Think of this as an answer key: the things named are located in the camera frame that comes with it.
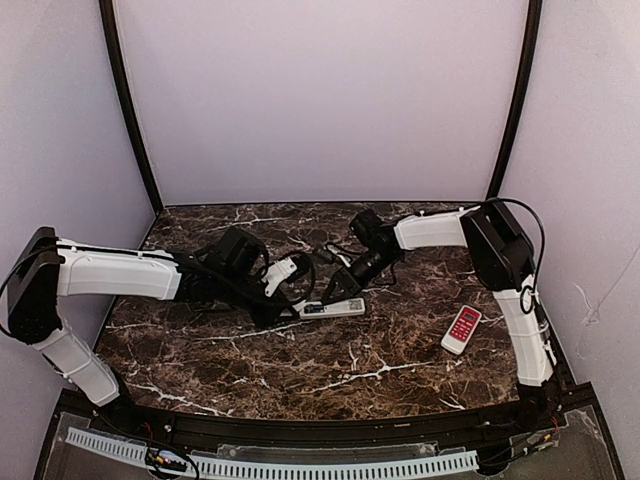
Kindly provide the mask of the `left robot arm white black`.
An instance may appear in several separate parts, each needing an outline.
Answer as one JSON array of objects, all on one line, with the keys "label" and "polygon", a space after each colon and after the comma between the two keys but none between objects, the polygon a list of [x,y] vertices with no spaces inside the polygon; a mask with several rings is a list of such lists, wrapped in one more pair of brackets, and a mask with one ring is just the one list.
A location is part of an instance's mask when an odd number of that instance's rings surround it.
[{"label": "left robot arm white black", "polygon": [[288,298],[282,283],[315,276],[308,255],[272,259],[251,233],[229,228],[195,252],[127,250],[77,243],[39,228],[1,285],[4,335],[32,346],[97,407],[125,398],[114,370],[71,329],[58,311],[61,297],[138,296],[182,303],[215,303],[246,311],[271,326],[308,298]]}]

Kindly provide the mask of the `white air conditioner remote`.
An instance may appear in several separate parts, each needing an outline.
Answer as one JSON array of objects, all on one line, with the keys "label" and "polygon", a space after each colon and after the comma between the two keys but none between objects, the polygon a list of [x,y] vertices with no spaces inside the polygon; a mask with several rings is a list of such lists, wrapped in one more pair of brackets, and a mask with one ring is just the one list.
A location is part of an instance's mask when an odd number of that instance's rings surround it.
[{"label": "white air conditioner remote", "polygon": [[304,301],[296,307],[296,310],[303,320],[354,317],[366,312],[366,304],[363,298],[351,298],[332,304]]}]

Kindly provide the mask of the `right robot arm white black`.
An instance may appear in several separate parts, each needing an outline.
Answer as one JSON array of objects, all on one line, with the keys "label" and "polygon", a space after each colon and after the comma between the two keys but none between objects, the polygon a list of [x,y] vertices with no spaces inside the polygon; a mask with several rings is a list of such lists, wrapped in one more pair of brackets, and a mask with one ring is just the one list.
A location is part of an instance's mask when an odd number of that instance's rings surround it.
[{"label": "right robot arm white black", "polygon": [[349,228],[366,250],[332,275],[321,301],[333,304],[355,297],[409,251],[467,248],[478,281],[500,307],[515,352],[520,403],[516,422],[532,430],[558,408],[561,380],[537,289],[544,249],[534,247],[509,203],[491,198],[393,222],[383,221],[371,209],[358,213]]}]

